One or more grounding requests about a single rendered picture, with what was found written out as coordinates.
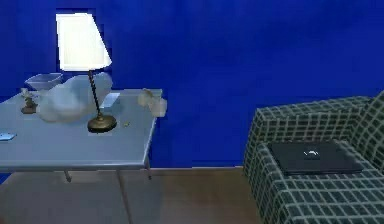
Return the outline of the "pale blue flat card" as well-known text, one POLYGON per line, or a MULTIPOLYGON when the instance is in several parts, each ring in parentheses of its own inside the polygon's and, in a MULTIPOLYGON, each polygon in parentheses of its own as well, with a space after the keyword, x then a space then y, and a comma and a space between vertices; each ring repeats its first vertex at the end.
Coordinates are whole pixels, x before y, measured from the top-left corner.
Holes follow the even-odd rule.
POLYGON ((116 100, 119 98, 120 94, 118 92, 111 92, 109 93, 105 98, 102 104, 100 105, 101 108, 110 108, 113 106, 113 104, 116 102, 116 100))

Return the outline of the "grey blue table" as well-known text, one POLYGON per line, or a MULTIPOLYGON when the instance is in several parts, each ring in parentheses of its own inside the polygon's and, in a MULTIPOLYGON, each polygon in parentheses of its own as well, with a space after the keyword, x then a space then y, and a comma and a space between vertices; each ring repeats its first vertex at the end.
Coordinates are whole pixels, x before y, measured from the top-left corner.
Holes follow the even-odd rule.
POLYGON ((101 171, 116 173, 128 223, 134 224, 122 172, 149 169, 148 152, 156 118, 138 104, 143 89, 119 90, 119 98, 104 111, 117 119, 112 131, 90 133, 86 117, 74 123, 46 123, 21 112, 16 95, 0 103, 0 133, 14 133, 0 141, 0 173, 39 171, 101 171))

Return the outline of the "black closed laptop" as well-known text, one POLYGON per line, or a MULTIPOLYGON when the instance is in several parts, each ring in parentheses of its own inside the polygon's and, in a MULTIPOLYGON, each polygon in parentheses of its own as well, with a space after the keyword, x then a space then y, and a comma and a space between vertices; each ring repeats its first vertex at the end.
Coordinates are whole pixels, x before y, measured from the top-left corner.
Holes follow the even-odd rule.
POLYGON ((268 145, 285 175, 352 174, 363 167, 334 141, 273 142, 268 145))

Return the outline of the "small white statuette brown base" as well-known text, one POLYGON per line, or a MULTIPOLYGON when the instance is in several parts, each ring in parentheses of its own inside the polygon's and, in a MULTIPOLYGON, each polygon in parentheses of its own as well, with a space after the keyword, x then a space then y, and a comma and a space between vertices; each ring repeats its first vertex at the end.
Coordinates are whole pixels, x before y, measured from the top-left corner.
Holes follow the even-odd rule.
POLYGON ((27 88, 21 89, 21 96, 24 98, 25 106, 21 109, 23 114, 34 114, 37 104, 33 101, 33 95, 27 88))

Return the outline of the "white shade table lamp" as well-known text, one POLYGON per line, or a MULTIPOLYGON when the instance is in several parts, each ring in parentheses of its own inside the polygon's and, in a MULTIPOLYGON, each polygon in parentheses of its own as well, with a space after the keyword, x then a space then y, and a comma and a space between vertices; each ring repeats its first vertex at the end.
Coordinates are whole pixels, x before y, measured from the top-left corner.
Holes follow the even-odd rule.
POLYGON ((57 44, 59 66, 63 71, 86 72, 91 86, 97 115, 90 119, 87 128, 90 133, 106 133, 117 126, 112 115, 100 110, 96 84, 92 72, 112 64, 111 57, 92 14, 57 14, 57 44))

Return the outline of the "pale crumpled object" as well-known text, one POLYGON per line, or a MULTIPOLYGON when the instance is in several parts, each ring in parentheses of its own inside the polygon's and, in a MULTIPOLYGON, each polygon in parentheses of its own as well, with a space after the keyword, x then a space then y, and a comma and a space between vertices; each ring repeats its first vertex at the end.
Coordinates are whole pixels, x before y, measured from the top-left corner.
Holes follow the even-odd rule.
POLYGON ((164 117, 167 112, 167 101, 159 96, 155 96, 152 91, 144 88, 138 96, 138 104, 148 107, 154 117, 164 117))

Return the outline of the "green checked sofa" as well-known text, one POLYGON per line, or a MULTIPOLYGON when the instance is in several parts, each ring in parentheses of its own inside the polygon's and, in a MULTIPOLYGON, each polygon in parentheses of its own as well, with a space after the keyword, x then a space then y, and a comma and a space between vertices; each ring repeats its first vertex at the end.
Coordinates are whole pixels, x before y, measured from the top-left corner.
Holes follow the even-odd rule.
POLYGON ((384 90, 258 108, 243 172, 262 224, 384 224, 384 90), (355 174, 287 175, 274 143, 330 142, 362 167, 355 174))

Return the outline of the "white lumpy cloth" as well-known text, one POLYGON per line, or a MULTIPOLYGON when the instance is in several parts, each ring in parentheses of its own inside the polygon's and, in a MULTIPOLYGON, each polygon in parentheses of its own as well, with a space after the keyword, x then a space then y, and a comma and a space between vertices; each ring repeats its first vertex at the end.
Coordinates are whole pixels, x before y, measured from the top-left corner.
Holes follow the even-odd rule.
POLYGON ((87 75, 74 76, 48 90, 36 108, 37 115, 50 123, 74 122, 96 111, 87 75))

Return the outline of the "pale blue bowl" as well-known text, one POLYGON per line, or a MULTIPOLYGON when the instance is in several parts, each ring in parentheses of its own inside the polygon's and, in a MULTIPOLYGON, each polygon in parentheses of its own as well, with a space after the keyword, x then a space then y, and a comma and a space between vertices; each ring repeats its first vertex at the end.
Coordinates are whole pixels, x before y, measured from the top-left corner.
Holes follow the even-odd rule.
POLYGON ((25 83, 37 91, 49 90, 61 84, 62 78, 63 75, 61 73, 37 74, 27 79, 25 83))

